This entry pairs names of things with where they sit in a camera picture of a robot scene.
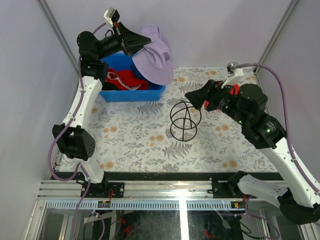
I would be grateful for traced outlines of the blue plastic bin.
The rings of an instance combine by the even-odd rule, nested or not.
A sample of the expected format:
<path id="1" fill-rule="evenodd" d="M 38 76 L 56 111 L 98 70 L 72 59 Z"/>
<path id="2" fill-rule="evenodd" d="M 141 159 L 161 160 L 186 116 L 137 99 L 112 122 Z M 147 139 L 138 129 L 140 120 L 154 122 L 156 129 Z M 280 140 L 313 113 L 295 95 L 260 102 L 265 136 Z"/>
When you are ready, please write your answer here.
<path id="1" fill-rule="evenodd" d="M 145 80 L 136 69 L 131 56 L 126 56 L 124 53 L 116 53 L 103 58 L 102 61 L 108 64 L 109 70 L 129 70 L 139 79 Z M 159 101 L 165 89 L 165 85 L 148 82 L 148 90 L 102 90 L 100 95 L 106 102 L 150 102 Z"/>

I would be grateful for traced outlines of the black wire hat stand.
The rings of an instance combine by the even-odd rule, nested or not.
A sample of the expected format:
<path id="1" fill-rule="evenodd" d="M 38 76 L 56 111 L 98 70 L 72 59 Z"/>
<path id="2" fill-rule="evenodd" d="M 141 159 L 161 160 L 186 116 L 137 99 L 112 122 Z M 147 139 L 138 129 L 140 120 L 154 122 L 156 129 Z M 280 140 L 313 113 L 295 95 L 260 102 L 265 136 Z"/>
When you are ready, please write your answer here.
<path id="1" fill-rule="evenodd" d="M 171 121 L 169 128 L 171 136 L 177 141 L 189 142 L 198 133 L 202 113 L 195 109 L 189 101 L 181 100 L 171 108 L 169 118 Z"/>

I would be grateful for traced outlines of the lilac bucket hat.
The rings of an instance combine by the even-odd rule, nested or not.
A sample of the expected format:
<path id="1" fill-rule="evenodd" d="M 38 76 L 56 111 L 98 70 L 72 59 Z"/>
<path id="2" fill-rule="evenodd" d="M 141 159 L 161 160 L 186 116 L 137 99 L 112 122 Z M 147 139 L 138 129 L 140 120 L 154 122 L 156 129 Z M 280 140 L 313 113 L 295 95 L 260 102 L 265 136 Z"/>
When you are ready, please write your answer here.
<path id="1" fill-rule="evenodd" d="M 174 79 L 174 64 L 172 49 L 167 38 L 157 24 L 147 24 L 142 27 L 141 34 L 151 39 L 132 57 L 138 72 L 149 82 L 161 86 L 172 83 Z"/>

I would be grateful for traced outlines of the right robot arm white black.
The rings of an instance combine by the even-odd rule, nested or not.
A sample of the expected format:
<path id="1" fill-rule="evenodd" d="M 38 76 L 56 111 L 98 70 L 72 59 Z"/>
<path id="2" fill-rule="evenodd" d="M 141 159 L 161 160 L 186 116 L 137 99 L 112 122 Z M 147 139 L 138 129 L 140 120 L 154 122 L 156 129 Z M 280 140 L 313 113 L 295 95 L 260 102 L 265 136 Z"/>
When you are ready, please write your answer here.
<path id="1" fill-rule="evenodd" d="M 285 129 L 265 112 L 268 97 L 256 84 L 243 84 L 236 94 L 231 92 L 232 88 L 210 79 L 202 88 L 187 92 L 185 97 L 197 110 L 207 102 L 207 111 L 220 110 L 238 123 L 244 138 L 269 159 L 287 186 L 277 186 L 238 171 L 228 180 L 229 194 L 236 198 L 250 195 L 268 202 L 296 225 L 318 222 L 320 194 L 300 172 L 303 164 L 298 157 L 291 156 Z"/>

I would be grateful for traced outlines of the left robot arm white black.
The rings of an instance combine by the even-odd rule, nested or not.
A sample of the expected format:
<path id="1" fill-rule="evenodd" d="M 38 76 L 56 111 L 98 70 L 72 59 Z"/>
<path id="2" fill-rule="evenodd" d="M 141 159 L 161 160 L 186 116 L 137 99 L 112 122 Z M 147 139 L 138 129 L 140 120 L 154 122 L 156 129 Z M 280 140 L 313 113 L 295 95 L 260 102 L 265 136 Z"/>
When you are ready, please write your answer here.
<path id="1" fill-rule="evenodd" d="M 103 59 L 118 52 L 131 56 L 151 43 L 149 37 L 132 32 L 121 22 L 114 21 L 111 26 L 113 33 L 101 40 L 90 31 L 78 35 L 78 88 L 67 116 L 52 128 L 52 146 L 76 163 L 76 169 L 81 169 L 85 180 L 93 184 L 93 193 L 101 198 L 109 193 L 110 186 L 103 181 L 104 171 L 91 159 L 96 141 L 87 129 L 93 105 L 107 79 L 109 66 Z"/>

